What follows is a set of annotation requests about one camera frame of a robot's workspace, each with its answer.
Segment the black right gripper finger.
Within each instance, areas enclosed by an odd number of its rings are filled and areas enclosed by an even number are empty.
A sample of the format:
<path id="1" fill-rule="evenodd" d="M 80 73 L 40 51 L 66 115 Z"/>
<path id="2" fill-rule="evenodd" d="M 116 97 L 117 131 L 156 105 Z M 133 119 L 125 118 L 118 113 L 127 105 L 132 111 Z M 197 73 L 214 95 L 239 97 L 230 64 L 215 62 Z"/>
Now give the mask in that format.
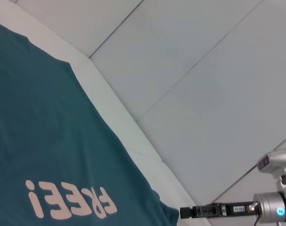
<path id="1" fill-rule="evenodd" d="M 190 207 L 180 208 L 180 218 L 181 219 L 192 218 L 192 208 L 190 208 Z"/>

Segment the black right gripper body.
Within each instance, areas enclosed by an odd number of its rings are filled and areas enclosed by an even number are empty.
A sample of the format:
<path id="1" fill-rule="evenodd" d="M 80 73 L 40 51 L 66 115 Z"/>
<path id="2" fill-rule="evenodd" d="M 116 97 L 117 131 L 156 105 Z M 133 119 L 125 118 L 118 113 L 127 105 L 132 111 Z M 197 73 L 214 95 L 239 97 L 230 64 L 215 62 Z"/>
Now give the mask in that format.
<path id="1" fill-rule="evenodd" d="M 192 218 L 226 218 L 257 215 L 257 207 L 249 206 L 254 202 L 210 203 L 204 206 L 192 207 Z"/>

